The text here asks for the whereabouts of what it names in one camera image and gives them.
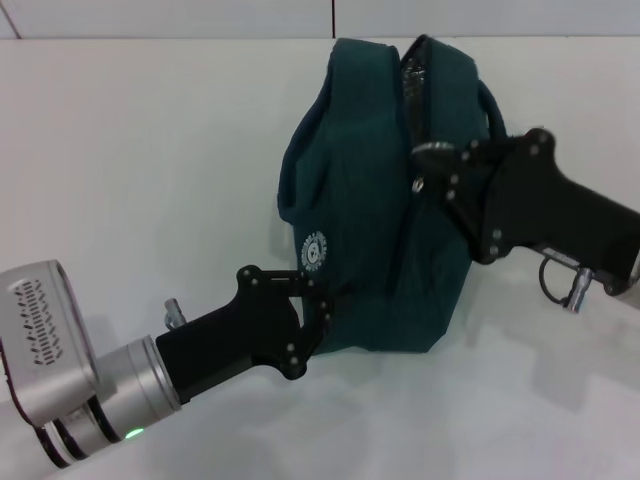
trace ventilation grille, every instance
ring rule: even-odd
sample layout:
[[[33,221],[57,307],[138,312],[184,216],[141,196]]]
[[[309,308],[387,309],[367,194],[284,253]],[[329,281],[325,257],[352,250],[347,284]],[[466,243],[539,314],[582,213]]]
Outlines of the ventilation grille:
[[[13,291],[25,340],[35,365],[53,365],[64,353],[40,280],[27,280]]]

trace black ring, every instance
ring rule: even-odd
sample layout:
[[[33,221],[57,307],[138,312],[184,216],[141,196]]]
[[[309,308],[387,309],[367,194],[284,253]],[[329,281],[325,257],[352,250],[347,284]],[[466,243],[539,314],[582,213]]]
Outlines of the black ring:
[[[119,443],[122,439],[115,432],[109,423],[109,420],[107,420],[107,417],[100,406],[100,402],[98,402],[98,398],[96,396],[91,397],[87,401],[87,405],[89,405],[89,410],[91,410],[93,418],[96,419],[96,423],[100,427],[100,430],[102,430],[105,438],[111,443]]]
[[[33,427],[33,431],[36,432],[36,436],[38,437],[38,440],[40,440],[42,448],[46,452],[49,459],[53,462],[53,464],[60,469],[67,468],[69,464],[65,462],[64,459],[60,456],[58,450],[56,450],[56,447],[53,445],[53,442],[49,438],[49,434],[45,431],[45,429]]]
[[[60,420],[54,420],[53,426],[56,427],[56,430],[58,430],[58,434],[62,439],[62,443],[64,443],[64,446],[67,448],[73,458],[75,458],[76,460],[84,460],[88,457],[88,455],[84,453],[78,446],[76,440],[69,434],[69,431]]]

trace green bag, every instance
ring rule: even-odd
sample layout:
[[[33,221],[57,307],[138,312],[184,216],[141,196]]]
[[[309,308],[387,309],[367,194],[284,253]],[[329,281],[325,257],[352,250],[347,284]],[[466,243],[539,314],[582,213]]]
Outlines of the green bag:
[[[412,192],[410,154],[426,141],[462,145],[490,131],[506,135],[465,54],[426,36],[402,61],[394,47],[336,42],[278,191],[298,267],[335,300],[318,352],[424,352],[446,332],[471,257],[439,200]],[[315,321],[306,305],[304,313]]]

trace circular logo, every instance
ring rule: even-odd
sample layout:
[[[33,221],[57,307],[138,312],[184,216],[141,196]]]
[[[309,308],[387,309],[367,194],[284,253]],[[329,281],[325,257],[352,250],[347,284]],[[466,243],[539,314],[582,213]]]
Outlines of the circular logo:
[[[309,272],[315,272],[327,258],[327,239],[322,232],[312,233],[302,245],[302,266]]]

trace green led light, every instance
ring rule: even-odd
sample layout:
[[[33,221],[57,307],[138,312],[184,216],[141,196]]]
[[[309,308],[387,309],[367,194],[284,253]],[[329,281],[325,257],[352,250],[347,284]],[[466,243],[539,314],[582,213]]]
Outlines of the green led light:
[[[127,433],[124,438],[129,439],[131,437],[135,437],[136,435],[142,432],[144,432],[144,428],[136,428],[135,430],[131,430],[129,433]]]

